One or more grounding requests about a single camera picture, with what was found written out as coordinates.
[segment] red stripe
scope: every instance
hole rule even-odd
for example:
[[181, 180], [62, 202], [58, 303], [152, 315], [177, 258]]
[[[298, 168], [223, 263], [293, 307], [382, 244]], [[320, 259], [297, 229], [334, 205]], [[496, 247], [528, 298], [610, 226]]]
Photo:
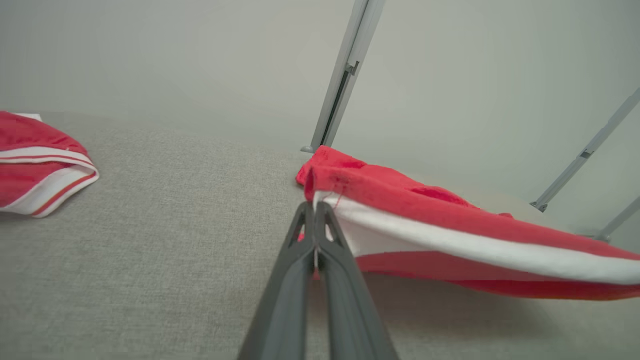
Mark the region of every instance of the red stripe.
[[76, 160], [76, 161], [82, 161], [83, 163], [86, 163], [86, 164], [89, 164], [89, 165], [93, 166], [93, 164], [90, 163], [89, 161], [85, 161], [85, 160], [81, 160], [81, 159], [77, 159], [77, 158], [73, 158], [71, 156], [65, 156], [65, 155], [10, 156], [9, 158], [0, 158], [0, 161], [1, 160], [15, 160], [15, 159], [41, 159], [41, 158], [71, 159], [71, 160]]
[[384, 252], [360, 256], [356, 262], [364, 272], [391, 272], [402, 277], [445, 281], [573, 281], [480, 263], [439, 251]]
[[51, 199], [49, 199], [49, 201], [45, 202], [45, 204], [41, 206], [40, 209], [37, 209], [34, 213], [32, 213], [31, 216], [36, 216], [37, 214], [40, 214], [41, 212], [45, 211], [54, 201], [58, 200], [67, 191], [69, 191], [79, 183], [82, 183], [83, 181], [87, 181], [94, 176], [95, 176], [95, 171], [92, 174], [87, 175], [85, 177], [81, 177], [80, 179], [74, 181], [73, 183], [70, 183], [69, 185], [65, 186], [64, 189], [60, 190], [56, 195], [54, 195]]
[[536, 299], [618, 300], [640, 297], [640, 284], [559, 279], [457, 258], [437, 251], [386, 252], [356, 258], [363, 272], [444, 280], [498, 295]]

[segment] towel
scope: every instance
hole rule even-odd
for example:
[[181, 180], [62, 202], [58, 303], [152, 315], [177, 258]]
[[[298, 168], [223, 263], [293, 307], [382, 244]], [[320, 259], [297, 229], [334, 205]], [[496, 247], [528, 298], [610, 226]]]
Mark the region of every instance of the towel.
[[0, 111], [0, 211], [45, 217], [98, 176], [86, 149], [38, 114]]
[[640, 297], [640, 255], [479, 209], [446, 189], [321, 146], [296, 180], [332, 206], [363, 272], [514, 297]]

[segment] red fabric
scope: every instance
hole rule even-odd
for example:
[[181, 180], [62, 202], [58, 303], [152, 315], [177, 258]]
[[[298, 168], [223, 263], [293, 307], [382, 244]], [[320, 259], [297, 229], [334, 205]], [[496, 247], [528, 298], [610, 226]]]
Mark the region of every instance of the red fabric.
[[[0, 111], [0, 208], [14, 204], [36, 186], [50, 184], [51, 181], [44, 180], [59, 170], [74, 166], [74, 162], [94, 168], [86, 160], [88, 158], [86, 149], [62, 131], [35, 119]], [[52, 179], [58, 181], [58, 177], [55, 177], [58, 174]], [[34, 204], [42, 202], [42, 205], [32, 215], [49, 209], [60, 197], [69, 191], [77, 191], [73, 189], [75, 186], [92, 177], [97, 177], [97, 173], [62, 184], [64, 188], [49, 199], [43, 201], [37, 197]]]
[[[320, 147], [296, 180], [311, 201], [316, 191], [335, 192], [372, 208], [456, 231], [570, 249], [597, 256], [640, 260], [606, 243], [479, 209], [446, 189], [420, 184], [391, 169]], [[384, 252], [356, 259], [364, 272], [439, 279], [501, 295], [544, 299], [615, 300], [640, 297], [640, 285], [600, 284], [547, 277], [459, 258], [437, 251]]]
[[447, 229], [640, 260], [640, 254], [617, 249], [602, 241], [489, 213], [445, 189], [420, 184], [391, 168], [368, 165], [326, 146], [320, 146], [302, 166], [296, 181], [304, 185], [309, 201], [316, 191], [335, 192], [372, 208]]
[[71, 136], [41, 121], [0, 111], [0, 125], [0, 151], [45, 146], [89, 156]]
[[0, 208], [3, 208], [31, 190], [49, 174], [71, 164], [50, 161], [37, 164], [0, 163]]

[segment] gray upholstery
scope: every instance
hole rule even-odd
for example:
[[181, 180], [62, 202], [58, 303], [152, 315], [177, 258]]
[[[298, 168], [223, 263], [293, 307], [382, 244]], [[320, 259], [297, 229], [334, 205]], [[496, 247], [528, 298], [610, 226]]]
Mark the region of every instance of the gray upholstery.
[[[100, 179], [43, 219], [0, 213], [0, 359], [233, 359], [308, 154], [42, 113]], [[640, 301], [512, 299], [367, 275], [402, 359], [631, 359]], [[314, 283], [308, 359], [326, 359]]]

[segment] metal rod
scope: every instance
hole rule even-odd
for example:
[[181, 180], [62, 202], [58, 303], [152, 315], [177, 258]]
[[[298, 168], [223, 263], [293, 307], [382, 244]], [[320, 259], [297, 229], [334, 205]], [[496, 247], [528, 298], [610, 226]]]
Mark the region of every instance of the metal rod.
[[315, 152], [320, 145], [331, 146], [384, 4], [385, 0], [356, 0], [333, 68], [329, 89], [324, 97], [316, 131], [311, 144], [302, 147], [301, 151]]
[[607, 226], [605, 226], [594, 239], [606, 241], [607, 243], [611, 241], [611, 233], [613, 233], [622, 223], [627, 221], [631, 215], [636, 213], [636, 211], [640, 210], [640, 196], [638, 196], [627, 208], [625, 208], [618, 216], [613, 218]]
[[620, 125], [622, 120], [636, 107], [640, 102], [640, 88], [636, 90], [625, 102], [620, 105], [618, 110], [611, 116], [607, 124], [600, 129], [596, 136], [583, 148], [575, 160], [560, 174], [560, 176], [549, 186], [545, 192], [540, 195], [538, 200], [531, 203], [536, 209], [544, 211], [547, 204], [556, 194], [566, 185], [578, 170], [587, 162], [587, 159], [604, 143], [604, 141], [613, 133]]

